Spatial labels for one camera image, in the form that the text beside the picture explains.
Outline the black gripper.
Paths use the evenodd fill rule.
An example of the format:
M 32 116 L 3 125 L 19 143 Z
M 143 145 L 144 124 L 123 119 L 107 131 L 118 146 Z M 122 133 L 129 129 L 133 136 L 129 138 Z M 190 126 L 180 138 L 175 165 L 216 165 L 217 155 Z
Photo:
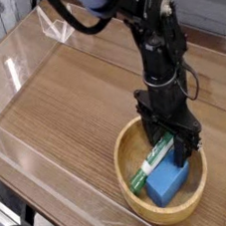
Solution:
M 146 90 L 136 90 L 136 111 L 140 113 L 149 143 L 155 146 L 165 132 L 174 135 L 174 163 L 182 168 L 198 149 L 201 123 L 187 105 L 186 71 L 175 71 L 164 80 L 143 75 Z

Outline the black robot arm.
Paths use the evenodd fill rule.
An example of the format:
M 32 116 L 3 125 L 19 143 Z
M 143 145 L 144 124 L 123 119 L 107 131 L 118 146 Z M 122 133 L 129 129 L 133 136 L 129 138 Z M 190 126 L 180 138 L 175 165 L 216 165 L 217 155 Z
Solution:
M 201 123 L 187 106 L 194 100 L 188 91 L 187 73 L 192 69 L 184 60 L 187 35 L 178 23 L 173 0 L 80 0 L 99 21 L 85 26 L 61 0 L 47 0 L 75 30 L 97 34 L 110 20 L 121 14 L 131 30 L 143 62 L 143 82 L 147 88 L 133 93 L 136 110 L 150 143 L 161 133 L 173 134 L 174 161 L 182 166 L 191 152 L 199 148 Z

